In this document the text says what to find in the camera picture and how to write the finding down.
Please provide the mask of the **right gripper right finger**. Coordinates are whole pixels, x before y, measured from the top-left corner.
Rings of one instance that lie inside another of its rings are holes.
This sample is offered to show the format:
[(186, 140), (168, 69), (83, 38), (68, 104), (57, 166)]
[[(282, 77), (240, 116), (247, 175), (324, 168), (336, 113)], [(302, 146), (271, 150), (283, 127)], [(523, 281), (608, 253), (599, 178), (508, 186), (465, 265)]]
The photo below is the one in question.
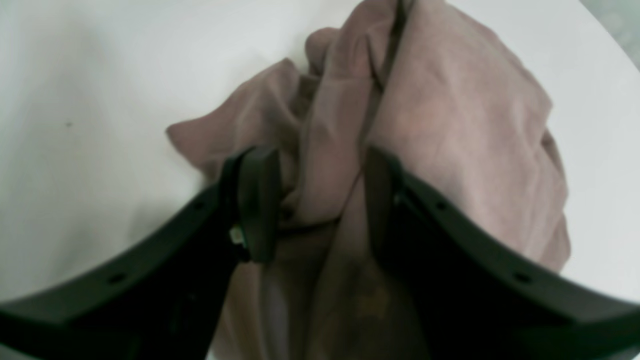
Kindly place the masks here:
[(562, 278), (508, 248), (371, 146), (369, 241), (409, 292), (430, 360), (632, 360), (639, 305)]

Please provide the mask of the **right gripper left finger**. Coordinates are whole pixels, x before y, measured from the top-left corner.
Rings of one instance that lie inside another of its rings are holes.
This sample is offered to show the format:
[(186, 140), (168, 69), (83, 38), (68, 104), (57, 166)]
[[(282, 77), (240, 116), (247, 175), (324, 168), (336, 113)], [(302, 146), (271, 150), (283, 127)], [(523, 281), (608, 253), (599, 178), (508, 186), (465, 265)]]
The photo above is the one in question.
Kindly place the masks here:
[(40, 360), (203, 360), (240, 263), (275, 256), (274, 146), (227, 158), (160, 230), (76, 278), (1, 304), (1, 344)]

